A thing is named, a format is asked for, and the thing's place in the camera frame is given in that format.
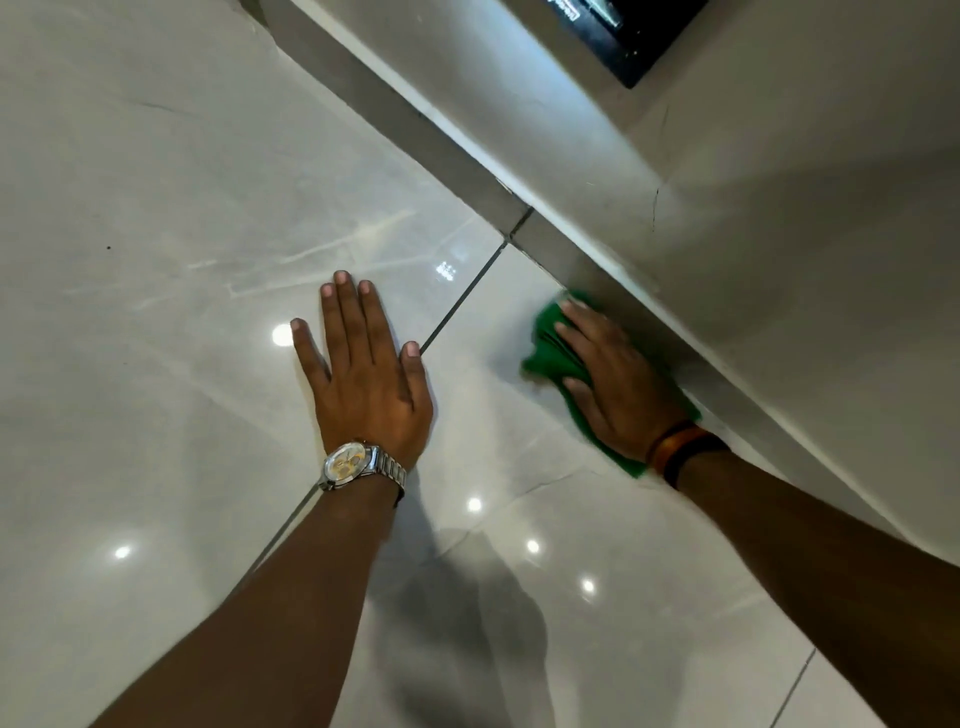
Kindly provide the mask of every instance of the watch face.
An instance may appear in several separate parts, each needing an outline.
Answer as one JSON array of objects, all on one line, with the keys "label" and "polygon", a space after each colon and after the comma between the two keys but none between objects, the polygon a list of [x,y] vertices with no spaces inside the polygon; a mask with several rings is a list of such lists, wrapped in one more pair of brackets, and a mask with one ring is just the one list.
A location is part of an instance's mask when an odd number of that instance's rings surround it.
[{"label": "watch face", "polygon": [[330,453],[324,463],[327,480],[351,480],[367,467],[367,447],[363,443],[347,443]]}]

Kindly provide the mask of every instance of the black appliance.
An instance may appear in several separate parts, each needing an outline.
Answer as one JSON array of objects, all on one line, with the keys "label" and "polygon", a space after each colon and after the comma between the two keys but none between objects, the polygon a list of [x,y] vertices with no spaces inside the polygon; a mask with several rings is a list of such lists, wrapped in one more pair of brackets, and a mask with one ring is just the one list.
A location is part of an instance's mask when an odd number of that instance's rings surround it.
[{"label": "black appliance", "polygon": [[620,83],[633,88],[707,0],[546,0]]}]

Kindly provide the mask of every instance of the white tile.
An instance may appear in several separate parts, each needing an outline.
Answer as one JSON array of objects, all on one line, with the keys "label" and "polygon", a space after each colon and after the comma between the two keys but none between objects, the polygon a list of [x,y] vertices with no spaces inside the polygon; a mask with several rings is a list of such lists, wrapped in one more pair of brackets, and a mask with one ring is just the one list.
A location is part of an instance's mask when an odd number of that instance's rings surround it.
[{"label": "white tile", "polygon": [[883,728],[863,698],[819,652],[777,722],[777,728]]},{"label": "white tile", "polygon": [[0,724],[69,728],[316,479],[275,327],[349,268],[422,341],[501,238],[222,0],[10,0],[0,65]]},{"label": "white tile", "polygon": [[335,725],[767,728],[809,655],[699,511],[519,376],[557,292],[508,248],[427,351],[438,421]]}]

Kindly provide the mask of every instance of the silver wristwatch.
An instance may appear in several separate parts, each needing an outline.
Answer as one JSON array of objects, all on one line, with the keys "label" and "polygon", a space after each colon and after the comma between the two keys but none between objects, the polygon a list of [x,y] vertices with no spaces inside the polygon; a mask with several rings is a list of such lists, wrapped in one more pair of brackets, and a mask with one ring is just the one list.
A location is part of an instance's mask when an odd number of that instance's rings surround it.
[{"label": "silver wristwatch", "polygon": [[407,472],[379,446],[366,443],[346,443],[331,452],[324,461],[320,489],[337,491],[365,475],[384,475],[396,483],[399,493],[395,508],[406,495]]}]

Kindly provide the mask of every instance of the black wristband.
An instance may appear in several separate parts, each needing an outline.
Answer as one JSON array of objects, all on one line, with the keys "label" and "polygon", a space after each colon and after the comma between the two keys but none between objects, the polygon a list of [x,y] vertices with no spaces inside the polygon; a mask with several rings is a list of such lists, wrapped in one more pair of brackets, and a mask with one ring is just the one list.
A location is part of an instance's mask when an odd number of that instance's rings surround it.
[{"label": "black wristband", "polygon": [[678,432],[683,432],[685,429],[690,429],[691,427],[696,427],[696,426],[697,425],[693,422],[693,420],[683,420],[682,422],[676,423],[675,425],[670,427],[670,429],[668,429],[660,437],[654,440],[654,444],[647,449],[647,459],[644,460],[643,462],[645,462],[647,465],[650,465],[650,463],[654,459],[654,453],[657,451],[657,448],[660,447],[660,445],[663,444],[663,441],[666,440],[668,437],[673,437]]},{"label": "black wristband", "polygon": [[704,435],[696,440],[691,440],[677,448],[670,459],[666,461],[666,467],[663,468],[663,479],[667,484],[677,490],[677,480],[680,479],[680,470],[686,465],[686,461],[694,455],[703,452],[729,452],[730,447],[716,435]]}]

